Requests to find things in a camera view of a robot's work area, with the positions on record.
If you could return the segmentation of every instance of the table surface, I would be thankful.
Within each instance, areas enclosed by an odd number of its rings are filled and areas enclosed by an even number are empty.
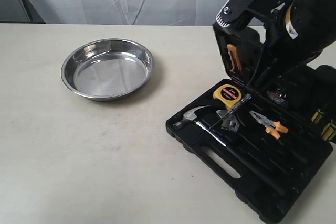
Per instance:
[[[104,38],[135,40],[156,61],[117,102],[79,97],[60,78],[73,50]],[[0,223],[260,223],[165,129],[227,78],[211,27],[0,24],[0,49]],[[310,66],[335,67],[335,50]],[[335,199],[332,153],[283,223],[334,223]]]

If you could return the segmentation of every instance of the bowl rim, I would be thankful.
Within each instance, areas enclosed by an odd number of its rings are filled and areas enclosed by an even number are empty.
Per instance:
[[[67,81],[67,78],[65,77],[65,67],[69,61],[69,59],[76,53],[78,52],[79,50],[81,50],[82,48],[86,47],[86,46],[90,46],[92,44],[96,44],[96,43],[99,43],[99,42],[104,42],[104,41],[122,41],[122,42],[127,42],[127,43],[131,43],[131,44],[134,44],[136,45],[137,47],[140,47],[142,50],[144,50],[147,55],[149,56],[149,60],[150,60],[150,66],[151,66],[151,69],[150,71],[147,72],[147,76],[146,78],[138,85],[136,86],[135,88],[133,88],[132,90],[128,91],[128,92],[125,92],[125,93],[122,93],[120,95],[92,95],[92,94],[85,94],[83,92],[80,92],[78,91],[77,89],[75,89],[74,87],[72,87],[70,85],[70,83]],[[128,96],[130,95],[131,93],[135,92],[137,89],[141,88],[145,83],[148,82],[148,80],[151,78],[152,76],[152,73],[154,71],[154,68],[155,68],[155,60],[154,60],[154,57],[152,55],[152,53],[145,47],[143,46],[142,44],[138,43],[138,42],[135,42],[134,40],[129,40],[129,39],[122,39],[122,38],[107,38],[107,39],[99,39],[99,40],[95,40],[95,41],[92,41],[92,42],[89,42],[89,43],[86,43],[85,45],[82,45],[80,47],[78,47],[77,49],[75,49],[73,52],[71,52],[68,57],[64,60],[63,64],[62,64],[62,68],[61,68],[61,78],[62,78],[62,81],[64,83],[64,85],[69,89],[71,90],[73,93],[81,96],[81,97],[85,97],[85,98],[88,98],[88,99],[91,99],[91,100],[114,100],[114,99],[118,99],[118,98],[121,98],[121,97],[124,97],[124,96]]]

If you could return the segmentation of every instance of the black tool case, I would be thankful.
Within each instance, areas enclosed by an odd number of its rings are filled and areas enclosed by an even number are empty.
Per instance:
[[[229,33],[215,22],[213,30],[225,70],[231,79],[215,84],[168,119],[167,132],[228,183],[238,199],[258,213],[261,220],[279,223],[332,152],[330,142],[323,140],[321,135],[326,126],[333,124],[336,112],[332,102],[336,94],[336,72],[329,66],[312,69],[305,64],[291,65],[290,60],[287,60],[288,65],[273,61],[277,56],[263,50],[259,33],[251,27]],[[228,44],[238,48],[243,74],[231,71]],[[269,60],[260,65],[261,57]],[[253,164],[260,171],[258,173],[240,162],[237,156],[196,123],[190,122],[181,129],[174,126],[185,112],[204,105],[210,106],[197,111],[197,118],[207,127],[213,125],[219,119],[216,111],[225,109],[220,100],[213,98],[213,93],[224,84],[234,85],[243,95],[250,94],[252,98],[235,113],[240,123],[237,133],[222,129],[221,125],[212,131],[235,153]],[[285,94],[286,106],[277,104],[267,95],[267,91],[278,89]],[[288,133],[276,140],[250,116],[251,110],[273,121],[280,121],[289,129]],[[323,116],[316,123],[312,117],[318,110]],[[225,171],[209,156],[209,150],[229,164],[239,176]]]

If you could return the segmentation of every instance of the metal bowl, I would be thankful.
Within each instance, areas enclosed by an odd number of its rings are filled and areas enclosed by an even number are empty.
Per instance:
[[[75,94],[111,101],[143,86],[153,70],[153,56],[143,45],[125,39],[105,39],[71,53],[62,65],[61,77]]]

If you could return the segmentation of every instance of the hammer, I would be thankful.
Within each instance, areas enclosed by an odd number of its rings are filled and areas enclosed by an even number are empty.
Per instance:
[[[249,170],[251,170],[255,175],[257,175],[260,179],[262,179],[265,183],[267,183],[270,187],[272,187],[278,194],[281,196],[285,196],[286,190],[278,184],[273,178],[269,177],[266,174],[266,171],[260,169],[260,167],[255,165],[254,161],[246,159],[242,153],[240,153],[234,146],[231,146],[229,143],[225,142],[219,136],[217,136],[213,131],[211,131],[204,123],[202,123],[195,114],[196,111],[210,107],[208,106],[199,106],[193,108],[183,114],[183,119],[174,124],[174,127],[177,129],[181,129],[186,122],[194,122],[208,134],[210,134],[217,142],[219,142],[222,146],[224,146],[235,158],[237,158],[241,163],[243,163]]]

